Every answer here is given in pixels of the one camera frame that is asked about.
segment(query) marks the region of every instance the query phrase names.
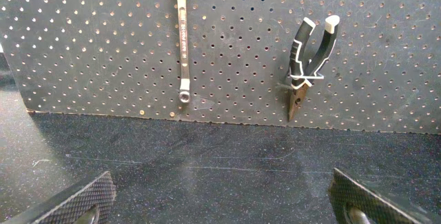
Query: hand tool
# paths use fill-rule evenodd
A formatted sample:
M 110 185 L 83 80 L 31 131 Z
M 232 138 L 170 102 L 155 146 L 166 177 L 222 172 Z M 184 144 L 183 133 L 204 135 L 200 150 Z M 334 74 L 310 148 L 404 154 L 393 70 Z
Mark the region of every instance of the hand tool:
M 179 100 L 182 103 L 190 101 L 190 73 L 188 70 L 188 43 L 187 43 L 187 0 L 178 0 L 179 40 L 181 42 L 181 88 Z
M 324 76 L 318 72 L 332 53 L 336 43 L 339 22 L 340 17 L 336 15 L 325 19 L 325 33 L 323 34 L 322 43 L 313 59 L 308 60 L 308 58 L 303 56 L 303 53 L 316 24 L 307 17 L 303 19 L 292 43 L 291 55 L 289 57 L 289 71 L 292 78 L 291 87 L 293 88 L 289 100 L 289 121 L 294 118 L 314 79 L 324 79 Z

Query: pliers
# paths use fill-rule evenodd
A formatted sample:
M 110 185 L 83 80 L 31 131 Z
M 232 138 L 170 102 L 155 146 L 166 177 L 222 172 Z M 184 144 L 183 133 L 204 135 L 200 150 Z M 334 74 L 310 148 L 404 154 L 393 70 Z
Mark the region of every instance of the pliers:
M 337 15 L 325 19 L 325 33 L 322 43 L 313 59 L 309 60 L 303 56 L 303 53 L 316 24 L 307 17 L 303 19 L 292 43 L 291 55 L 289 56 L 289 75 L 292 78 L 291 87 L 293 89 L 289 100 L 289 121 L 294 118 L 314 79 L 324 78 L 318 72 L 329 59 L 336 44 L 338 23 L 340 23 L 340 17 Z

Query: table surface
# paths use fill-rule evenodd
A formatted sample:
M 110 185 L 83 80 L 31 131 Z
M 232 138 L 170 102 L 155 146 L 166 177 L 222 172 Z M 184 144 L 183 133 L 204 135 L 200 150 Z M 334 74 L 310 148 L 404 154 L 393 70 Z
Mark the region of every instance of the table surface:
M 333 167 L 441 214 L 440 136 L 28 114 L 8 77 L 0 126 L 0 221 L 102 170 L 111 223 L 335 223 Z

